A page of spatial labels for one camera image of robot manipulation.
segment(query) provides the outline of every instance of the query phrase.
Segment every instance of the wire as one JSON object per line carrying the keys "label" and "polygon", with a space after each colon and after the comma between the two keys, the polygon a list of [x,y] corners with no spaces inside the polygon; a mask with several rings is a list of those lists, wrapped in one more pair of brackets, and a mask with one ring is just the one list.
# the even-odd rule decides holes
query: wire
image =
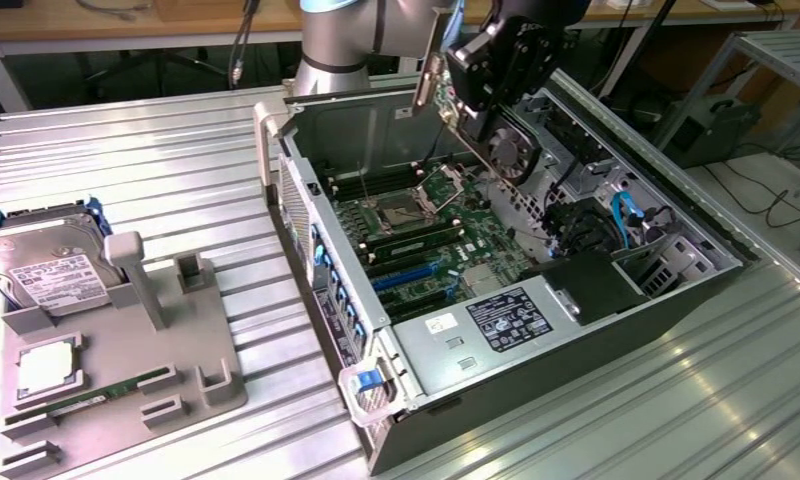
{"label": "wire", "polygon": [[[623,17],[619,19],[619,25],[616,26],[616,29],[619,30],[620,28],[623,28],[623,25],[626,24],[626,18],[628,17],[628,12],[631,11],[631,5],[634,4],[634,0],[628,0],[628,5],[626,6],[626,12],[623,13]],[[619,51],[616,52],[616,57],[614,57],[614,63],[611,63],[611,68],[608,68],[607,73],[604,74],[604,77],[602,77],[602,80],[599,80],[599,83],[596,83],[592,88],[590,89],[590,92],[595,92],[596,89],[599,87],[602,87],[602,85],[604,85],[604,82],[608,81],[608,78],[611,77],[611,74],[614,73],[614,68],[616,68],[616,63],[619,62],[619,59],[623,56],[623,52],[626,51],[626,45],[628,44],[628,37],[626,36],[623,38],[622,44],[619,46]]]}
{"label": "wire", "polygon": [[750,69],[751,69],[751,68],[752,68],[755,65],[756,65],[756,62],[750,62],[750,63],[748,63],[746,66],[744,66],[744,68],[742,68],[742,71],[740,71],[740,72],[738,72],[738,73],[732,74],[732,76],[731,76],[730,78],[726,78],[726,79],[723,79],[723,80],[720,80],[720,81],[718,81],[718,82],[712,83],[712,84],[708,86],[708,88],[716,88],[716,87],[720,87],[720,86],[726,85],[727,83],[731,83],[731,82],[734,82],[735,80],[738,80],[738,77],[740,77],[743,74],[746,74],[746,73],[750,71]]}
{"label": "wire", "polygon": [[764,15],[764,20],[762,20],[763,22],[770,22],[771,21],[771,14],[768,13],[768,9],[764,8],[762,5],[759,5],[758,3],[754,3],[752,5],[755,5],[756,7],[759,7],[759,10],[762,10],[762,14]]}
{"label": "wire", "polygon": [[228,88],[231,90],[237,88],[237,83],[243,77],[243,66],[245,50],[249,45],[249,33],[252,32],[252,20],[255,19],[255,13],[260,0],[247,0],[243,7],[243,22],[240,23],[240,29],[235,36],[235,42],[231,46],[231,55],[228,56]]}
{"label": "wire", "polygon": [[728,187],[726,186],[726,184],[723,183],[723,181],[720,180],[720,178],[718,177],[718,175],[715,174],[715,172],[711,171],[711,168],[708,168],[708,165],[703,165],[703,168],[708,172],[708,175],[711,175],[711,177],[715,179],[715,182],[718,182],[718,185],[720,185],[720,188],[723,188],[723,190],[726,191],[726,193],[730,196],[730,198],[732,198],[732,200],[735,201],[735,203],[738,204],[738,206],[740,207],[740,209],[744,210],[751,215],[762,215],[763,213],[768,213],[774,209],[774,207],[776,206],[776,204],[782,201],[780,195],[774,194],[775,195],[774,201],[771,202],[771,204],[767,207],[764,207],[760,210],[756,210],[756,209],[752,209],[752,208],[747,208],[744,206],[744,204],[742,203],[742,201],[735,196],[735,194],[732,193],[732,191],[728,189]]}
{"label": "wire", "polygon": [[779,14],[780,14],[780,23],[786,22],[786,10],[783,10],[783,6],[779,4],[779,2],[776,0],[774,0],[774,10],[779,10]]}
{"label": "wire", "polygon": [[516,233],[527,235],[528,237],[533,237],[533,238],[536,238],[539,240],[543,240],[543,241],[550,241],[551,240],[550,237],[540,237],[539,235],[535,235],[531,232],[525,232],[524,230],[519,230],[516,227],[511,227],[511,228],[516,231]]}
{"label": "wire", "polygon": [[137,3],[132,7],[110,8],[110,7],[97,6],[93,3],[90,3],[88,0],[74,0],[74,2],[77,2],[77,5],[80,5],[86,10],[92,10],[93,12],[98,12],[98,13],[105,13],[108,15],[114,15],[125,22],[132,22],[136,20],[136,15],[132,15],[129,12],[139,12],[143,10],[148,10],[151,8],[149,3]]}
{"label": "wire", "polygon": [[[775,191],[771,189],[771,187],[768,187],[768,186],[767,186],[764,183],[762,183],[762,182],[760,182],[759,180],[756,180],[755,178],[752,178],[752,177],[750,177],[750,176],[744,175],[744,174],[743,174],[742,172],[739,172],[739,171],[738,171],[735,168],[732,168],[732,166],[731,166],[728,163],[726,163],[726,162],[720,162],[720,163],[723,164],[723,166],[724,166],[726,168],[728,168],[728,169],[730,169],[730,171],[731,171],[731,172],[732,172],[735,175],[738,175],[738,176],[739,176],[739,177],[742,177],[743,179],[748,180],[751,183],[755,183],[755,184],[756,184],[756,185],[759,185],[759,186],[760,186],[760,187],[762,187],[764,190],[767,190],[767,192],[768,192],[768,193],[771,193],[771,195],[774,195],[774,196],[775,196],[775,200],[778,200],[778,202],[782,202],[782,203],[784,203],[786,205],[788,205],[791,208],[794,208],[794,209],[795,209],[795,210],[796,210],[796,211],[800,213],[800,207],[798,207],[795,204],[790,203],[790,202],[788,202],[788,201],[786,201],[786,199],[784,199],[784,198],[786,198],[786,196],[787,196],[787,195],[788,195],[788,193],[790,193],[790,191],[788,191],[788,190],[783,190],[783,191],[780,191],[779,193],[776,193],[776,192],[775,192]],[[791,225],[792,223],[796,223],[796,222],[799,222],[799,221],[800,221],[800,218],[799,218],[798,220],[794,220],[794,221],[791,221],[791,222],[788,222],[788,223],[783,224],[783,225],[772,225],[772,224],[770,223],[770,218],[768,218],[768,216],[766,216],[766,223],[767,223],[768,227],[771,227],[771,228],[779,228],[780,226]]]}
{"label": "wire", "polygon": [[424,158],[421,159],[421,166],[427,165],[427,162],[432,159],[432,156],[436,154],[436,148],[439,147],[439,139],[441,138],[441,132],[444,132],[444,122],[439,123],[439,132],[436,133],[436,138],[432,139],[432,145],[429,146],[427,155],[424,155]]}

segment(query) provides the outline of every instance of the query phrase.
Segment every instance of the aluminum work table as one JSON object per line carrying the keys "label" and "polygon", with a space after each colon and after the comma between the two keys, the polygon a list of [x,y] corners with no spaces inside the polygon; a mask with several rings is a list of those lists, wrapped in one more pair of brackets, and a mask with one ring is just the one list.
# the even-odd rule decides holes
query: aluminum work table
{"label": "aluminum work table", "polygon": [[[0,207],[93,192],[114,230],[145,237],[148,269],[201,252],[249,393],[58,478],[367,478],[261,198],[252,106],[279,94],[2,116]],[[800,478],[800,283],[770,259],[659,341],[380,478],[756,476]]]}

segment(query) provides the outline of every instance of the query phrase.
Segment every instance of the blue bracket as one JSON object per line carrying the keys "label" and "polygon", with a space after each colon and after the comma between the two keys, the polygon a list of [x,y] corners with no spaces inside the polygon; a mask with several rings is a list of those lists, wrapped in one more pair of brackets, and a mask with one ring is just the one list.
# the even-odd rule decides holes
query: blue bracket
{"label": "blue bracket", "polygon": [[112,227],[109,226],[109,222],[104,216],[104,204],[101,201],[96,197],[89,197],[84,202],[84,206],[92,210],[92,215],[97,221],[97,227],[101,229],[104,236],[112,235]]}
{"label": "blue bracket", "polygon": [[368,370],[367,372],[361,372],[359,374],[359,393],[367,392],[368,390],[373,390],[376,387],[381,386],[385,381],[383,380],[383,375],[379,373],[379,370]]}
{"label": "blue bracket", "polygon": [[317,248],[315,248],[315,266],[323,265],[324,255],[325,255],[325,247],[323,245],[317,245]]}

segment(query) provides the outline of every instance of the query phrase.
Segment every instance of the wooden table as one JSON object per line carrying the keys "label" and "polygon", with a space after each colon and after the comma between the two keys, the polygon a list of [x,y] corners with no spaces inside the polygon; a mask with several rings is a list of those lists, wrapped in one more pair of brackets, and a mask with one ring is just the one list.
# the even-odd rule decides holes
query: wooden table
{"label": "wooden table", "polygon": [[[779,0],[786,11],[780,28],[788,28],[800,16],[796,0]],[[108,6],[132,6],[141,0],[108,0]],[[632,9],[623,25],[636,28],[606,88],[619,80],[635,48],[646,34],[662,0],[648,8]],[[479,25],[488,12],[491,0],[467,0],[465,23]],[[623,11],[608,6],[592,6],[582,22],[572,28],[612,28],[619,26]],[[113,15],[81,8],[74,0],[26,0],[21,9],[0,10],[0,104],[8,111],[29,110],[22,91],[5,68],[9,55],[140,50],[229,45],[240,19],[213,19],[165,22],[152,8],[136,13],[127,22]],[[700,0],[679,0],[666,25],[706,23],[747,23],[763,21],[763,12],[719,12]],[[301,40],[301,12],[297,0],[263,0],[252,23],[249,43],[276,43]],[[401,62],[404,70],[416,61]]]}

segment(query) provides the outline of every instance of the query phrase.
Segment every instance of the warning label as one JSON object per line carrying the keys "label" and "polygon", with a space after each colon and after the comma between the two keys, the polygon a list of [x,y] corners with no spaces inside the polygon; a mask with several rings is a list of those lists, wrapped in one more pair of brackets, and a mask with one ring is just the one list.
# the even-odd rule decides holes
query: warning label
{"label": "warning label", "polygon": [[521,287],[465,308],[496,352],[505,352],[552,330]]}
{"label": "warning label", "polygon": [[104,282],[85,255],[13,268],[9,273],[45,309],[66,307],[106,295]]}

